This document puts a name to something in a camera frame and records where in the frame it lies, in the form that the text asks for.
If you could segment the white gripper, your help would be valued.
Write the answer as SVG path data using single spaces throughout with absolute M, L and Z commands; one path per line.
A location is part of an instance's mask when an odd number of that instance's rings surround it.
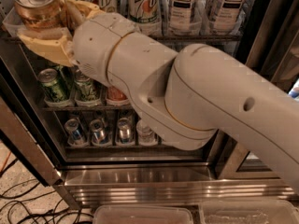
M 43 31 L 19 29 L 18 38 L 26 48 L 53 63 L 72 67 L 73 61 L 79 70 L 101 84 L 109 87 L 107 67 L 117 44 L 139 28 L 119 13 L 103 13 L 94 3 L 82 0 L 65 0 L 69 27 Z

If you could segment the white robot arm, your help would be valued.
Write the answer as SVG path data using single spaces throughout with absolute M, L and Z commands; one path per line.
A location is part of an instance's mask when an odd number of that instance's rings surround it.
M 143 35 L 118 13 L 69 0 L 78 18 L 65 28 L 17 35 L 35 54 L 80 71 L 128 98 L 137 115 L 168 144 L 204 146 L 223 131 L 299 192 L 299 104 L 225 52 L 205 44 L 181 51 Z M 80 18 L 78 9 L 89 9 Z

